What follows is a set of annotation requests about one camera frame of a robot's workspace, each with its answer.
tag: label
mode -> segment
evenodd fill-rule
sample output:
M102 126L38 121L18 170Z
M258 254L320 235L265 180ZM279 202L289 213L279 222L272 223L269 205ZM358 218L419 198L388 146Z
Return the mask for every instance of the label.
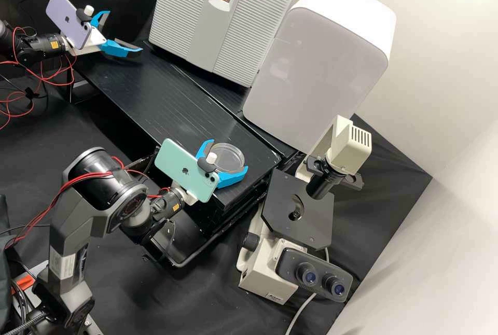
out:
M60 280L73 276L75 259L76 254L62 257L50 246L48 267Z
M266 295L266 298L267 298L267 299L270 299L271 301L274 301L274 302L283 302L283 301L284 301L284 299L281 299L281 298L279 298L278 296L272 295L272 294L270 294L270 293L268 293L268 294Z

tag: cable connector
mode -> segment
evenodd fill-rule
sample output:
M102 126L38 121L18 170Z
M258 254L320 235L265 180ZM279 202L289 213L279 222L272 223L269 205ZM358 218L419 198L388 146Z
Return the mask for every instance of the cable connector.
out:
M30 87L27 87L24 89L25 96L28 98L30 101L33 99L38 99L40 97L40 94L35 93Z

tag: smartphone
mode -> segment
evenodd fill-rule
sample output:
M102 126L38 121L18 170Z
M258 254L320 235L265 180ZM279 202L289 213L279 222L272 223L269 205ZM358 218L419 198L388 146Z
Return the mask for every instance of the smartphone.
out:
M203 203L211 198L218 186L217 173L207 173L202 170L192 154L169 138L162 143L154 164Z
M82 49L92 26L89 22L82 23L76 16L76 7L69 0L50 0L45 13L66 36L73 47Z

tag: white wall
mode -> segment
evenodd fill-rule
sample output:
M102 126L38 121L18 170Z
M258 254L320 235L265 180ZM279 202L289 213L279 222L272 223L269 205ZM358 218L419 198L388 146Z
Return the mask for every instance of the white wall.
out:
M498 332L498 121L432 180L329 335Z
M498 0L379 1L391 61L357 113L434 175L498 117Z

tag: microscope focus knob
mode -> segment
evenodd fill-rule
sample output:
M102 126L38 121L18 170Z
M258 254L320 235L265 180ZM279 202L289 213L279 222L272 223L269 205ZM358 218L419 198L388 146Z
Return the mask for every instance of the microscope focus knob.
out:
M242 241L242 247L254 252L259 244L259 235L248 232Z

